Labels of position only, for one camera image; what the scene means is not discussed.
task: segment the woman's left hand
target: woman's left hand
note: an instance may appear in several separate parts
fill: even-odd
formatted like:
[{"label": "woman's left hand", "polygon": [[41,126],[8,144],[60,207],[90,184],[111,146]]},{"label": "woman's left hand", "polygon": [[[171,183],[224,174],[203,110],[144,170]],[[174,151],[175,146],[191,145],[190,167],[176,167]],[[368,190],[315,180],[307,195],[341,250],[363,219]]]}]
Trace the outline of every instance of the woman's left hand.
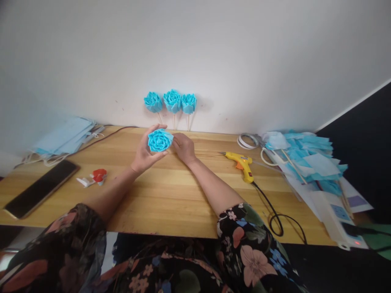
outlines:
[{"label": "woman's left hand", "polygon": [[134,157],[134,161],[130,165],[132,170],[136,173],[143,173],[147,169],[151,168],[154,163],[158,160],[165,157],[168,152],[164,151],[162,153],[156,153],[154,155],[151,154],[151,150],[148,146],[148,134],[154,132],[155,130],[162,128],[166,129],[167,125],[163,124],[155,124],[148,128],[148,130],[143,134],[140,143],[138,144],[136,156]]}]

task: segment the red plastic object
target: red plastic object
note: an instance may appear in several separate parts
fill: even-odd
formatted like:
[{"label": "red plastic object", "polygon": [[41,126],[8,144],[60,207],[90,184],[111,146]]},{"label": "red plastic object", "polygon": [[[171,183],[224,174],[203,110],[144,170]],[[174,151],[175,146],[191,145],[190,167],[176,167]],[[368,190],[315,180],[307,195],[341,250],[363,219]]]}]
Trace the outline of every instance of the red plastic object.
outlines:
[{"label": "red plastic object", "polygon": [[92,175],[94,175],[93,179],[95,182],[101,182],[105,179],[105,176],[107,175],[107,171],[105,169],[98,169],[95,170]]}]

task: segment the power strip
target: power strip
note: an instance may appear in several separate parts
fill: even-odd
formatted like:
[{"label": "power strip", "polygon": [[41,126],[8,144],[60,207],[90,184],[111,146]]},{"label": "power strip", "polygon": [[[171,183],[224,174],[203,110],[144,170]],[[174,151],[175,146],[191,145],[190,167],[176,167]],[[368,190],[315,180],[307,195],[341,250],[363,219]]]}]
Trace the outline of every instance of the power strip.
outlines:
[{"label": "power strip", "polygon": [[347,251],[351,247],[368,249],[368,245],[361,236],[348,235],[343,228],[342,223],[353,226],[355,224],[348,216],[338,196],[324,191],[312,191],[310,194],[330,238],[337,242],[340,248]]}]

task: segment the wooden table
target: wooden table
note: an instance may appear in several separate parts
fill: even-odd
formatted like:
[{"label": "wooden table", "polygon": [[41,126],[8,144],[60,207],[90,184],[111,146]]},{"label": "wooden table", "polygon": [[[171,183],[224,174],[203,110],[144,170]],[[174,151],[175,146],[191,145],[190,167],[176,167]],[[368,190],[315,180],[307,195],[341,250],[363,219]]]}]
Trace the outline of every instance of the wooden table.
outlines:
[{"label": "wooden table", "polygon": [[[108,136],[119,128],[110,126],[103,133]],[[132,162],[136,146],[144,131],[142,128],[122,129],[70,156],[70,161],[81,166],[72,178],[26,219],[16,221],[1,210],[0,224],[48,226],[57,217],[84,198],[93,196],[101,188],[97,184],[83,188],[76,177],[88,177],[93,170],[105,168],[108,171],[106,183],[113,180]],[[236,143],[236,135],[184,133],[194,140],[197,157],[251,204],[267,223],[267,216],[271,216],[272,211],[266,201],[252,185],[243,181],[242,171],[235,168],[236,162],[219,153],[240,153],[260,162],[260,149],[242,149]],[[297,200],[279,173],[256,164],[250,167],[255,182],[266,193],[276,211],[296,219],[303,227],[309,244],[335,245],[324,225],[304,202]],[[16,168],[0,182],[0,206],[4,207],[48,170],[49,168],[41,162]],[[136,180],[129,194],[120,203],[107,229],[116,232],[217,238],[216,220],[217,217],[195,177],[179,160],[175,151],[170,149],[167,157]],[[278,240],[283,243],[302,243],[299,228],[286,218],[281,218],[281,221],[285,234],[283,237],[277,237]]]}]

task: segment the black phone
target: black phone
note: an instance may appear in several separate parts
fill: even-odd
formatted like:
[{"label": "black phone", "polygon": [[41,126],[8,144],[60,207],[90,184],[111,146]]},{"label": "black phone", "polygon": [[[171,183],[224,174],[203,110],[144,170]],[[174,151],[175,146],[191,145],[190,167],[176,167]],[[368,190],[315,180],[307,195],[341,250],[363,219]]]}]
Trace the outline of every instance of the black phone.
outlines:
[{"label": "black phone", "polygon": [[79,169],[79,166],[70,161],[61,161],[25,191],[11,200],[4,207],[4,210],[16,219],[22,219],[28,216]]}]

